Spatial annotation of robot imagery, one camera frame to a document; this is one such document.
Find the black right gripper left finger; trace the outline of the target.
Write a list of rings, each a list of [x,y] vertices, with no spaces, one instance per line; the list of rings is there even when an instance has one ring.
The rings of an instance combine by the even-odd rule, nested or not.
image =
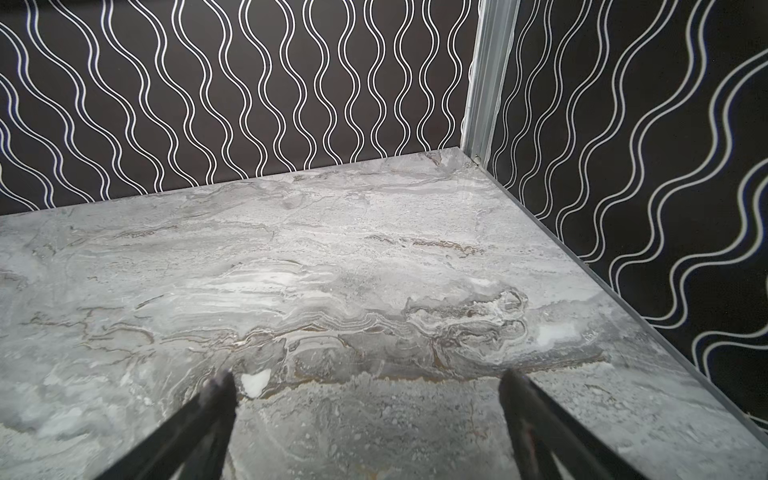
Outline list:
[[[220,479],[238,406],[231,372],[221,371],[100,479]]]

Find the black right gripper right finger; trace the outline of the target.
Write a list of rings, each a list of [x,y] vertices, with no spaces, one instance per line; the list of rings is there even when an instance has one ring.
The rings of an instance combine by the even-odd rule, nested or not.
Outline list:
[[[609,448],[526,375],[501,377],[499,402],[522,479],[643,479],[645,475]]]

